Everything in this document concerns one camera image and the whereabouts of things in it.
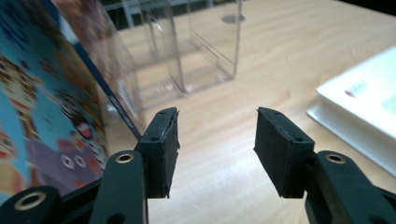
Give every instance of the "black plastic bracket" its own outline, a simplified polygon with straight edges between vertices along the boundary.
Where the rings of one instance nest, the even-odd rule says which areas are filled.
[[[256,151],[277,192],[302,198],[310,223],[396,223],[394,194],[368,180],[352,159],[314,152],[314,141],[278,111],[259,108]]]

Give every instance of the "black 3d-printed part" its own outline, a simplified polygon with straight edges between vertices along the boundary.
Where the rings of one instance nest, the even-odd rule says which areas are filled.
[[[279,196],[302,198],[304,166],[314,157],[315,142],[282,113],[260,107],[256,151]]]
[[[332,223],[396,223],[382,192],[345,155],[320,151],[314,176],[332,214]]]
[[[90,223],[147,223],[147,214],[142,156],[132,150],[114,154],[107,161]]]
[[[8,199],[0,209],[0,223],[52,224],[62,220],[61,196],[54,187],[35,187]]]
[[[179,149],[177,115],[175,107],[158,112],[134,149],[147,166],[148,198],[169,197]]]

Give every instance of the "wooden table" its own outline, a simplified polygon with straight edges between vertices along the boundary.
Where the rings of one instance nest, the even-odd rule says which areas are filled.
[[[253,151],[259,106],[283,112],[316,151],[347,155],[396,192],[396,178],[306,115],[321,83],[396,45],[396,18],[330,0],[249,0],[243,15],[236,80],[145,114],[180,111],[170,199],[148,201],[150,223],[307,223],[304,200],[279,198]],[[125,125],[107,130],[112,152],[133,148]]]

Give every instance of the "metal screw hole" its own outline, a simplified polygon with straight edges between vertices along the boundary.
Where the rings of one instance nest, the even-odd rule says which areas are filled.
[[[26,194],[15,203],[15,209],[19,211],[26,211],[41,204],[47,197],[47,194],[42,191],[35,191]]]

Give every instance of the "cartoon character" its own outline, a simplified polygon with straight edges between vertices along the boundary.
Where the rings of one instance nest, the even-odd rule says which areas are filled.
[[[23,177],[12,164],[17,148],[11,138],[0,130],[0,192],[12,196],[24,189]]]
[[[28,76],[15,63],[0,55],[0,82],[4,85],[4,93],[18,111],[26,137],[37,138],[32,114],[37,97],[36,85],[41,84],[41,80]]]
[[[79,135],[90,146],[102,169],[105,169],[107,158],[104,148],[95,142],[94,128],[83,116],[79,100],[63,90],[58,90],[55,96],[62,112],[71,120]]]
[[[29,161],[35,166],[41,185],[51,185],[65,195],[103,174],[88,146],[78,150],[72,141],[58,139],[57,147],[59,151],[38,139],[29,141]]]

